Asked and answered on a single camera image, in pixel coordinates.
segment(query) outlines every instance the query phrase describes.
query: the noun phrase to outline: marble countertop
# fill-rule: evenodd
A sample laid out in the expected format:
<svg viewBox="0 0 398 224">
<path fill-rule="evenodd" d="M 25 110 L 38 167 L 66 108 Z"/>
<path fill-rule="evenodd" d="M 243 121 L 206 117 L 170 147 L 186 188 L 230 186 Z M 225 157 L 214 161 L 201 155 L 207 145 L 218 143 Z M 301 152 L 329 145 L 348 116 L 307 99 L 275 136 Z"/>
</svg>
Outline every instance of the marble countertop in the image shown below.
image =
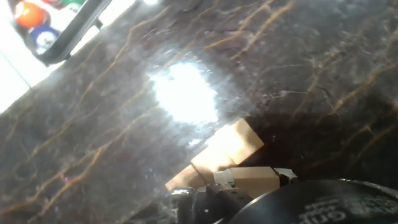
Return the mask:
<svg viewBox="0 0 398 224">
<path fill-rule="evenodd" d="M 221 126 L 398 187 L 398 1 L 137 1 L 0 116 L 0 223 L 122 223 Z"/>
</svg>

